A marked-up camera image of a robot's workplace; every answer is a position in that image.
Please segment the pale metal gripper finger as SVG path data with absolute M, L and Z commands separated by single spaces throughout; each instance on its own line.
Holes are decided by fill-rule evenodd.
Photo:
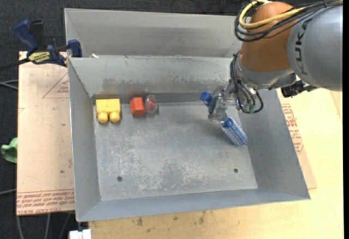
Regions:
M 219 97 L 213 97 L 208 104 L 208 119 L 210 121 L 219 121 L 219 116 L 218 116 L 218 103 L 219 103 Z
M 219 117 L 219 121 L 226 121 L 228 118 L 228 115 L 226 113 L 227 110 L 227 105 L 225 102 L 221 102 L 218 105 L 218 117 Z

